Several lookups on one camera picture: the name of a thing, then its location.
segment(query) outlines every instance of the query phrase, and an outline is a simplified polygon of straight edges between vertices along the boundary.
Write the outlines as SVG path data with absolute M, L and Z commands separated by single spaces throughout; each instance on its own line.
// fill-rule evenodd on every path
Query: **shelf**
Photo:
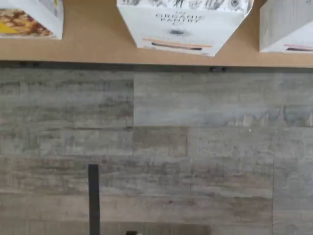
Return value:
M 65 0 L 61 41 L 1 39 L 0 60 L 118 64 L 313 67 L 313 54 L 259 53 L 259 9 L 251 14 L 216 57 L 138 49 L 115 0 Z

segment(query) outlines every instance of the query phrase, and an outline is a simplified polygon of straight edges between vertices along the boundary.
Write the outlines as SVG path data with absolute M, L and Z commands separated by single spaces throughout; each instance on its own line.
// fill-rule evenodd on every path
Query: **cardboard box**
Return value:
M 313 1 L 268 0 L 260 12 L 261 52 L 313 52 Z
M 215 56 L 254 0 L 117 0 L 137 47 Z
M 0 0 L 0 38 L 61 39 L 62 0 Z

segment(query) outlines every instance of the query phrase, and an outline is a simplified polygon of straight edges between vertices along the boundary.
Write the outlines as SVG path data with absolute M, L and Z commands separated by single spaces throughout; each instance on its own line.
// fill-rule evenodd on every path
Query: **black pole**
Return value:
M 100 235 L 99 166 L 88 165 L 89 235 Z

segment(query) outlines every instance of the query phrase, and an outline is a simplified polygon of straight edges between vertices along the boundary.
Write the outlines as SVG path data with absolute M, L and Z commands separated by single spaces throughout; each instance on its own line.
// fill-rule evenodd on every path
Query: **orange stripe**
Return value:
M 147 39 L 147 38 L 143 38 L 142 40 L 152 42 L 152 43 L 164 43 L 168 45 L 176 45 L 176 46 L 184 46 L 184 47 L 212 47 L 211 45 L 182 44 L 182 43 L 167 42 L 167 41 L 160 41 L 160 40 Z

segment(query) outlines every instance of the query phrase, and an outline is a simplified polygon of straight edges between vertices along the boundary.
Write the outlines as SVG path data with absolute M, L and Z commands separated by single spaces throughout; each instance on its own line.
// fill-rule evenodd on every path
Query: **product packaging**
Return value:
M 0 0 L 0 38 L 61 39 L 62 0 Z
M 313 1 L 268 0 L 260 12 L 261 52 L 313 52 Z
M 253 1 L 117 0 L 117 6 L 137 47 L 215 56 Z

